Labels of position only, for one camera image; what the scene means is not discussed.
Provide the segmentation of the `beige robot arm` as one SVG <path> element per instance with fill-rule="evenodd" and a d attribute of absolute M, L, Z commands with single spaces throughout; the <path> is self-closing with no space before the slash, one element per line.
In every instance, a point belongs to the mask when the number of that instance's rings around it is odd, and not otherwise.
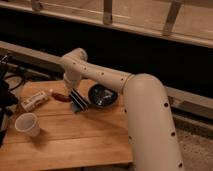
<path fill-rule="evenodd" d="M 150 74 L 131 74 L 87 61 L 81 48 L 60 58 L 65 85 L 89 78 L 123 95 L 135 171 L 185 171 L 165 87 Z"/>

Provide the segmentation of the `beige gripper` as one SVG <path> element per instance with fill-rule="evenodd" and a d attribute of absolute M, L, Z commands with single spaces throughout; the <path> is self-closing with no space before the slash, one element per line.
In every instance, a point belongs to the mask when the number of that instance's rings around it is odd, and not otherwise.
<path fill-rule="evenodd" d="M 83 104 L 86 106 L 86 108 L 88 108 L 89 106 L 89 102 L 86 101 L 79 93 L 77 90 L 75 90 L 74 88 L 77 88 L 79 86 L 81 80 L 81 76 L 78 74 L 74 74 L 74 75 L 69 75 L 67 73 L 65 73 L 63 75 L 63 81 L 65 86 L 67 87 L 68 90 L 72 91 L 70 92 L 69 97 L 72 100 L 72 107 L 74 111 L 81 111 L 84 109 Z"/>

